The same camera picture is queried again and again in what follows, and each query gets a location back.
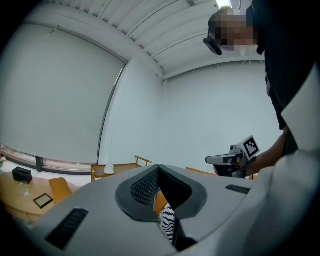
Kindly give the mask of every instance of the zebra print fabric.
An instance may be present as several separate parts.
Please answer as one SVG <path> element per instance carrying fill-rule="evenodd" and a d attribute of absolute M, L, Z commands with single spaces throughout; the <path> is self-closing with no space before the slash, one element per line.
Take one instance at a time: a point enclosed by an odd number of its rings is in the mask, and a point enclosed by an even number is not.
<path fill-rule="evenodd" d="M 175 230 L 175 212 L 168 203 L 159 214 L 159 227 L 162 233 L 172 242 Z"/>

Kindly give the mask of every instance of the person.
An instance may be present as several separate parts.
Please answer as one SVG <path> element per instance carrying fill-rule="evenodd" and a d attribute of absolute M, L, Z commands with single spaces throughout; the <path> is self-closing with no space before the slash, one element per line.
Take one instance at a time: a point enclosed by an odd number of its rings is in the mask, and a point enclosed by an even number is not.
<path fill-rule="evenodd" d="M 287 1 L 253 0 L 246 12 L 223 7 L 208 22 L 208 39 L 222 52 L 257 46 L 257 53 L 264 53 L 267 94 L 283 133 L 269 150 L 249 162 L 247 176 L 274 166 L 282 156 L 298 149 L 281 112 L 299 91 L 315 61 L 319 60 L 318 49 L 312 48 L 313 52 L 305 49 L 315 40 L 314 9 L 297 13 L 297 7 Z"/>

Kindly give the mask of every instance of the black shirt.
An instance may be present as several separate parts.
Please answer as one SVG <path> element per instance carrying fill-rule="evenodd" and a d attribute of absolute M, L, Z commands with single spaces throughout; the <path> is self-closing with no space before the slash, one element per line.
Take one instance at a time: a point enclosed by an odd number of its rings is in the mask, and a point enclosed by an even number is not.
<path fill-rule="evenodd" d="M 292 3 L 284 2 L 253 0 L 246 11 L 258 30 L 257 53 L 262 55 L 264 52 L 265 55 L 266 82 L 270 83 L 269 96 L 281 130 L 287 126 L 281 112 L 299 91 L 316 60 L 314 52 L 306 51 L 308 43 L 313 42 L 310 38 L 316 36 L 312 11 L 297 13 L 297 5 L 292 7 Z M 289 131 L 283 155 L 297 149 Z"/>

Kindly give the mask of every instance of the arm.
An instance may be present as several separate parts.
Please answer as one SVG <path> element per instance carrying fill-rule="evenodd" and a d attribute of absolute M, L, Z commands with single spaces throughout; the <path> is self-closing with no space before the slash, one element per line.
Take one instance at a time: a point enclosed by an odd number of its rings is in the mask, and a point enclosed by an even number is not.
<path fill-rule="evenodd" d="M 288 128 L 283 129 L 283 134 L 277 139 L 274 145 L 266 152 L 258 155 L 256 161 L 249 164 L 246 171 L 247 176 L 257 174 L 261 169 L 271 167 L 283 156 Z"/>

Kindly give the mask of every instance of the white wall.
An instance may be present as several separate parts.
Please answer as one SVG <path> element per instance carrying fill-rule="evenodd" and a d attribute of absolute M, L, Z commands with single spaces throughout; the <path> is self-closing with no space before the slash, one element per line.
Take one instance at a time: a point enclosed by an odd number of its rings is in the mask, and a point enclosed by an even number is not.
<path fill-rule="evenodd" d="M 159 163 L 163 85 L 137 58 L 125 67 L 106 117 L 100 164 L 131 164 L 135 155 Z"/>
<path fill-rule="evenodd" d="M 164 164 L 213 172 L 207 156 L 253 135 L 260 151 L 281 135 L 260 62 L 226 63 L 168 80 L 165 90 Z"/>

